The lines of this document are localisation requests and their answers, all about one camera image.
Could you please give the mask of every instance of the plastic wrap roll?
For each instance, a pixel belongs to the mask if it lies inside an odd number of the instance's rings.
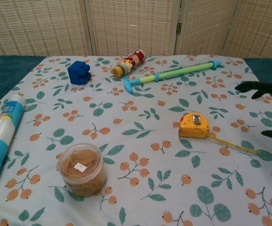
[[[22,115],[24,105],[25,99],[23,97],[13,95],[0,115],[0,168]]]

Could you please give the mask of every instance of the tape measure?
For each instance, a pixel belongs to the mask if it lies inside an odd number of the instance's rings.
[[[181,117],[179,128],[179,136],[181,137],[194,137],[194,138],[209,137],[210,139],[213,139],[214,141],[221,143],[223,145],[227,145],[255,154],[259,153],[259,151],[256,149],[246,148],[235,144],[231,144],[224,140],[220,140],[216,138],[214,135],[212,135],[209,131],[210,131],[209,122],[207,118],[201,113],[192,112]]]

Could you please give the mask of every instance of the wicker screen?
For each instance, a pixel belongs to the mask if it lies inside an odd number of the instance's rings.
[[[226,55],[272,58],[272,0],[243,0]]]
[[[172,31],[176,30],[180,1],[85,0],[87,2],[94,54],[96,49],[97,55],[126,55],[139,48],[148,55],[174,54],[176,34]],[[178,7],[173,14],[174,4]]]
[[[220,54],[237,0],[182,0],[175,54]]]
[[[83,17],[83,1],[0,0],[0,55],[89,54]]]

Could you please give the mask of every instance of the floral tablecloth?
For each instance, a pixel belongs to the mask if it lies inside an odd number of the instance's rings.
[[[45,58],[0,101],[20,94],[26,109],[0,171],[0,226],[272,226],[272,98],[234,87],[257,78],[242,59],[149,56],[130,79],[222,60],[205,70],[134,87],[110,69],[120,57]],[[67,68],[90,65],[87,85]],[[205,115],[217,138],[259,149],[258,155],[208,138],[179,138],[181,116]],[[92,143],[107,182],[90,198],[74,196],[56,170],[60,154]]]

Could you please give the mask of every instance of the toy block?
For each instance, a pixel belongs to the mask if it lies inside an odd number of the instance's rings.
[[[71,84],[81,85],[87,84],[91,79],[91,73],[89,72],[90,66],[82,61],[75,61],[68,67],[68,73]]]

